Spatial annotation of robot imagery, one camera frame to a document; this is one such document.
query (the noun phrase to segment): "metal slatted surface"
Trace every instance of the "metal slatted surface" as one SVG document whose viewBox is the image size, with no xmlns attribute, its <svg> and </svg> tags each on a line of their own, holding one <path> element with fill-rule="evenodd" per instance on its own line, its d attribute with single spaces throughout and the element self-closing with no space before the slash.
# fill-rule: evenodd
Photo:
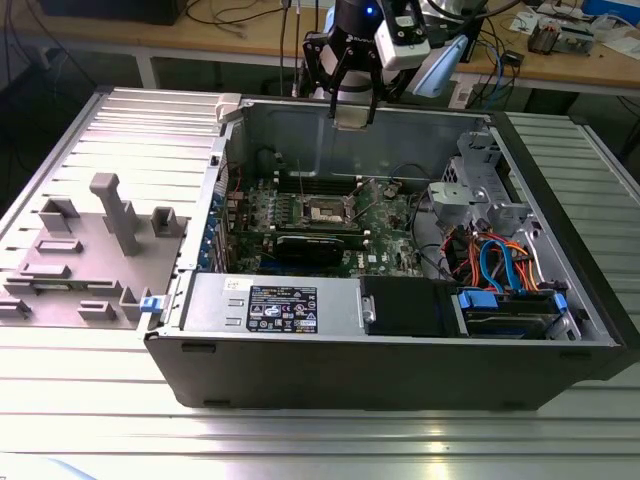
<svg viewBox="0 0 640 480">
<path fill-rule="evenodd" d="M 640 190 L 568 117 L 510 114 L 596 263 L 640 327 Z M 520 186 L 511 176 L 519 193 Z"/>
<path fill-rule="evenodd" d="M 116 95 L 167 101 L 168 94 Z M 98 155 L 69 154 L 52 181 L 84 184 L 81 169 L 93 168 Z M 156 172 L 158 186 L 167 182 L 160 172 L 197 175 L 204 161 L 104 157 L 130 187 L 147 173 Z M 28 228 L 2 238 L 16 257 L 37 228 L 29 212 L 17 221 Z M 640 366 L 579 384 L 538 412 L 189 409 L 176 402 L 137 332 L 6 327 L 0 392 L 0 451 L 54 456 L 100 479 L 595 480 L 635 478 L 640 467 Z"/>
<path fill-rule="evenodd" d="M 190 217 L 213 139 L 220 131 L 214 112 L 217 100 L 213 94 L 132 89 L 116 89 L 103 97 L 0 239 L 0 276 L 18 266 L 35 239 L 42 227 L 36 213 L 48 198 L 69 197 L 80 211 L 103 211 L 89 191 L 97 172 L 117 173 L 121 198 L 131 200 L 139 214 L 171 206 L 178 215 Z"/>
</svg>

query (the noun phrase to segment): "blue latch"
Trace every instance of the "blue latch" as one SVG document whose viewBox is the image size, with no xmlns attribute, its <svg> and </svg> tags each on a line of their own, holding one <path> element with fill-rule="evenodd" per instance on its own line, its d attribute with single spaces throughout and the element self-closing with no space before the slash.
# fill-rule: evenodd
<svg viewBox="0 0 640 480">
<path fill-rule="evenodd" d="M 162 310 L 164 310 L 164 300 L 164 295 L 144 297 L 140 300 L 140 311 L 142 313 L 162 313 Z"/>
<path fill-rule="evenodd" d="M 458 294 L 460 308 L 498 308 L 498 301 L 493 292 L 484 290 L 464 290 Z"/>
<path fill-rule="evenodd" d="M 569 309 L 569 306 L 567 305 L 567 299 L 564 298 L 564 295 L 562 295 L 561 293 L 556 293 L 553 296 L 553 299 L 556 301 L 558 310 L 560 310 L 562 313 L 566 312 Z"/>
</svg>

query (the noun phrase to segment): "sticker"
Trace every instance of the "sticker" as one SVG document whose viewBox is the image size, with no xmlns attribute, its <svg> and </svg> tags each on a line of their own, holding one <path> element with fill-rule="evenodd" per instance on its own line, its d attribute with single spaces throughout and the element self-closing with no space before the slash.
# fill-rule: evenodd
<svg viewBox="0 0 640 480">
<path fill-rule="evenodd" d="M 251 285 L 249 288 L 247 330 L 318 333 L 318 293 L 315 287 Z"/>
<path fill-rule="evenodd" d="M 241 277 L 227 277 L 224 281 L 224 289 L 235 292 L 248 292 L 253 285 L 253 279 Z"/>
</svg>

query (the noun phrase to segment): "motherboard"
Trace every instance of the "motherboard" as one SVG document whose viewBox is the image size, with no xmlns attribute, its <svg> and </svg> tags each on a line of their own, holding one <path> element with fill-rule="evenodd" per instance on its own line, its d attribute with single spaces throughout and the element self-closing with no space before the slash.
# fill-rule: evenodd
<svg viewBox="0 0 640 480">
<path fill-rule="evenodd" d="M 416 200 L 394 180 L 238 182 L 226 200 L 228 271 L 423 276 L 410 233 Z"/>
</svg>

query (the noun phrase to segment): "wire bundle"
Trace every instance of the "wire bundle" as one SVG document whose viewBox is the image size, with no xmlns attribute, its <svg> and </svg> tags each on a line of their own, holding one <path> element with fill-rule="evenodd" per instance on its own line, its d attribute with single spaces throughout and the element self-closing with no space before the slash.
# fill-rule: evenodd
<svg viewBox="0 0 640 480">
<path fill-rule="evenodd" d="M 518 243 L 508 241 L 501 235 L 491 232 L 479 233 L 477 236 L 468 232 L 464 240 L 467 243 L 467 259 L 463 260 L 451 272 L 451 275 L 456 279 L 464 277 L 463 284 L 503 293 L 504 288 L 497 280 L 497 276 L 504 268 L 506 280 L 512 291 L 518 293 L 539 291 L 534 276 L 534 259 Z M 446 253 L 445 251 L 453 241 L 452 234 L 441 247 L 443 254 Z M 492 273 L 489 273 L 488 268 L 490 253 L 502 254 L 501 260 L 496 264 Z"/>
</svg>

